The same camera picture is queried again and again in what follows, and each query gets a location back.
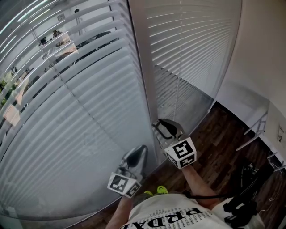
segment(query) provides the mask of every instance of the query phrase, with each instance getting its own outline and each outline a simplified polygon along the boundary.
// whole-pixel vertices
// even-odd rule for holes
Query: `person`
[[[54,31],[53,31],[53,38],[56,38],[56,37],[59,36],[60,34],[61,34],[60,31],[54,30]]]
[[[41,42],[42,45],[45,45],[45,44],[46,44],[46,37],[44,37],[43,39],[41,39],[40,42]]]
[[[191,165],[181,171],[193,195],[216,195]],[[226,201],[230,199],[223,202],[217,198],[194,200],[178,193],[152,196],[149,191],[131,199],[123,196],[106,229],[229,229],[224,222],[229,216],[223,210]],[[262,229],[264,224],[259,216],[253,216],[242,228]]]

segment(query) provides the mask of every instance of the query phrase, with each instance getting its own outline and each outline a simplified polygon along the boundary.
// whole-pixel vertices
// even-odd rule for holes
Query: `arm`
[[[193,195],[210,196],[216,195],[216,193],[208,187],[208,185],[203,181],[196,170],[191,166],[186,166],[182,169],[182,172],[187,180],[189,187]],[[196,199],[196,201],[203,207],[208,209],[213,209],[217,204],[220,203],[218,198],[215,199]]]
[[[123,196],[119,202],[119,205],[112,216],[111,220],[107,224],[105,229],[119,229],[125,223],[128,222],[129,214],[132,210],[133,198],[129,199]]]

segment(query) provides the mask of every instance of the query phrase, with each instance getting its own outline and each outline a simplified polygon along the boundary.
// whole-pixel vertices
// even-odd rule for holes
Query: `wooden floor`
[[[267,161],[269,148],[260,139],[239,152],[235,151],[238,146],[252,137],[253,133],[243,135],[246,130],[247,127],[232,113],[221,105],[215,104],[211,113],[191,135],[198,151],[198,160],[193,166],[217,194],[227,193],[235,188],[238,180],[231,179],[231,174],[245,159],[253,162],[258,168]],[[145,190],[156,193],[159,185],[166,186],[169,191],[183,191],[184,182],[182,172],[171,163],[165,162],[146,180],[138,194]],[[285,187],[286,175],[276,172],[268,179],[256,197],[258,211],[268,209],[272,203],[269,201],[270,197],[273,199],[275,197],[272,207],[267,212],[260,213],[267,229],[277,228],[286,214],[286,195],[283,194]],[[99,214],[71,228],[104,229],[117,204],[114,203]]]

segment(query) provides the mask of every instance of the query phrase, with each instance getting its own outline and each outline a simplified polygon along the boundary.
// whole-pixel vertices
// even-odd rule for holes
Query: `white window blind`
[[[148,147],[147,174],[156,159],[126,2],[40,8],[2,34],[16,38],[0,55],[0,199],[19,218],[50,220],[114,201],[110,173],[133,147]]]
[[[207,114],[236,39],[241,1],[145,0],[159,118],[190,133]]]

